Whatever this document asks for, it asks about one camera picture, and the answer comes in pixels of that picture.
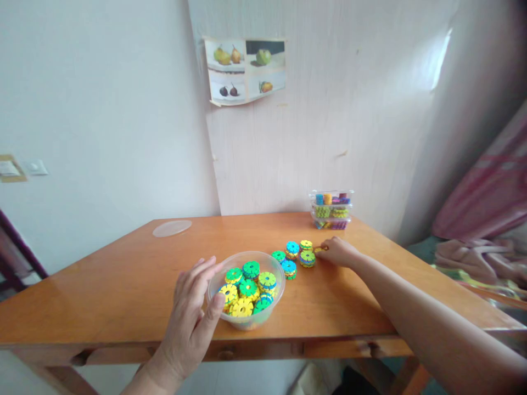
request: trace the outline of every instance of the hand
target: hand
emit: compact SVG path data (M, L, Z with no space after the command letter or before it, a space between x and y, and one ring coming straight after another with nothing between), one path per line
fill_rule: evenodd
M225 295L217 293L206 313L201 306L210 279L222 265L216 257L200 259L190 271L181 273L174 291L174 305L165 338L146 366L154 381L169 387L181 384L201 363L225 304Z
M325 259L337 266L353 268L353 264L363 257L355 247L336 236L324 241L321 247L324 250L316 253L317 258Z

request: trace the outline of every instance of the stacked plastic containers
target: stacked plastic containers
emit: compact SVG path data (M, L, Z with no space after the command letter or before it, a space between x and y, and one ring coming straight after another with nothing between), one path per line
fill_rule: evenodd
M312 191L311 217L318 229L346 229L351 222L352 190Z

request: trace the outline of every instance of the light switch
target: light switch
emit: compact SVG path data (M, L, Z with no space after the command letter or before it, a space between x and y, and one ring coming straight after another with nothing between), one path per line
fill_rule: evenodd
M0 176L19 177L20 172L12 161L0 161Z
M40 159L24 162L26 173L32 176L47 176L48 170L44 166L44 162Z
M0 180L4 183L27 181L24 171L11 154L0 155Z

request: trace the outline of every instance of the drawer knob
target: drawer knob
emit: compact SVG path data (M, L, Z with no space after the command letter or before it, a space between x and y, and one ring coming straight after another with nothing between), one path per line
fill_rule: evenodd
M218 354L218 359L219 360L233 360L234 352L231 349L220 351Z
M369 347L369 354L372 356L372 358L383 358L386 355L384 354L384 351L381 349L381 347L375 343L375 342L368 342Z

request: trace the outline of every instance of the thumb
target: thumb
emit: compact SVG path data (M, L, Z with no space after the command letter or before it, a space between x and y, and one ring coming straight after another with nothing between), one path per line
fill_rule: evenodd
M201 319L201 321L198 323L198 326L196 326L196 329L192 333L192 337L199 344L207 346L209 345L224 306L225 295L221 292L218 292L210 301L204 317Z
M327 259L327 255L328 255L328 251L327 250L317 251L315 253L315 256L317 258L320 258L320 259Z

